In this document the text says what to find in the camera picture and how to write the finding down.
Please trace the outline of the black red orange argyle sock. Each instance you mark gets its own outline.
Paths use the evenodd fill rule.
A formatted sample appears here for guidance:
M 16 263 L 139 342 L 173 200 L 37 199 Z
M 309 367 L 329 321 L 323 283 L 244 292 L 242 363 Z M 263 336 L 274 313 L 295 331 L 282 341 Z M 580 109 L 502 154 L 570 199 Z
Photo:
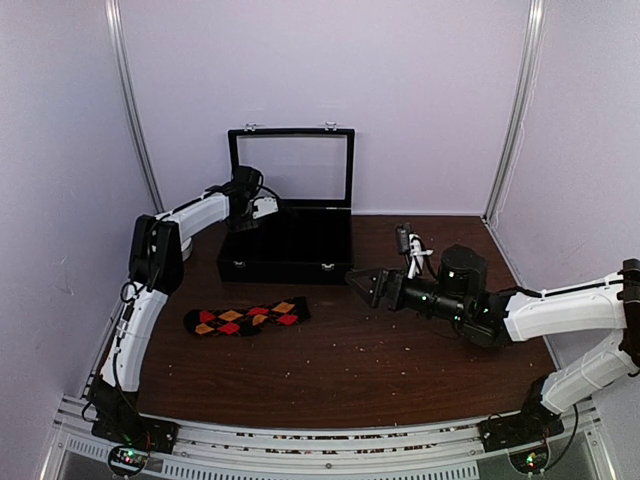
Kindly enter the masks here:
M 248 308 L 192 309 L 184 315 L 183 327 L 198 337 L 249 337 L 268 325 L 290 327 L 310 318 L 307 299 L 299 296 Z

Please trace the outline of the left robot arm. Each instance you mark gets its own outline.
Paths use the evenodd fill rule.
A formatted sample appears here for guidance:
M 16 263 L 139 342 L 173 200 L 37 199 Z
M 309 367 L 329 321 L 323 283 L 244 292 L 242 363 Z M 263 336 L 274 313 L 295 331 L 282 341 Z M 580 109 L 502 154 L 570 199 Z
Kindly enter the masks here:
M 257 169 L 240 166 L 225 184 L 212 186 L 172 210 L 137 218 L 128 280 L 120 290 L 124 309 L 88 400 L 96 410 L 93 423 L 104 424 L 121 443 L 133 444 L 144 433 L 134 406 L 141 367 L 160 313 L 183 281 L 183 251 L 194 235 L 213 224 L 251 229 L 259 218 L 275 213 L 277 199 L 259 195 L 263 183 Z

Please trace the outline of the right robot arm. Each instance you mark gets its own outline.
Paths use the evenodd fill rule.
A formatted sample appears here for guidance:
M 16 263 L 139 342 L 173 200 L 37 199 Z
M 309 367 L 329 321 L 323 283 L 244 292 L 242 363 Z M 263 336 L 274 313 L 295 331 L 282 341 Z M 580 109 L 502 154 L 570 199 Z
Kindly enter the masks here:
M 372 308 L 413 310 L 450 322 L 481 347 L 507 346 L 536 337 L 582 330 L 609 330 L 609 336 L 569 366 L 534 382 L 512 430 L 530 442 L 562 413 L 624 375 L 639 372 L 639 262 L 591 283 L 536 292 L 517 286 L 486 289 L 487 262 L 455 244 L 441 255 L 434 280 L 419 277 L 423 252 L 408 253 L 405 270 L 358 270 L 345 276 Z

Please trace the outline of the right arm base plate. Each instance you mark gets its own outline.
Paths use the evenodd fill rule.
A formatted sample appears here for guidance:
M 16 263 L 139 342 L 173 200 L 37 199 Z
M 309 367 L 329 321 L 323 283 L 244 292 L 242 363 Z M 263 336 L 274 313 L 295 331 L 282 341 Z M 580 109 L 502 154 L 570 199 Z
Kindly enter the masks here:
M 540 420 L 522 413 L 491 417 L 477 427 L 486 452 L 543 442 L 564 432 L 564 424 L 559 417 Z

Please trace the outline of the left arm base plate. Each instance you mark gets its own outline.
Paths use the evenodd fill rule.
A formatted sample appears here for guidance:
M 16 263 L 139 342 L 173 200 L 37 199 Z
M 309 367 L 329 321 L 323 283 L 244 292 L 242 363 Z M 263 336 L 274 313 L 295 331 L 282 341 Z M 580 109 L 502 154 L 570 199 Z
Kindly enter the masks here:
M 171 454 L 177 439 L 177 423 L 142 416 L 133 424 L 99 419 L 91 427 L 93 436 L 147 452 Z

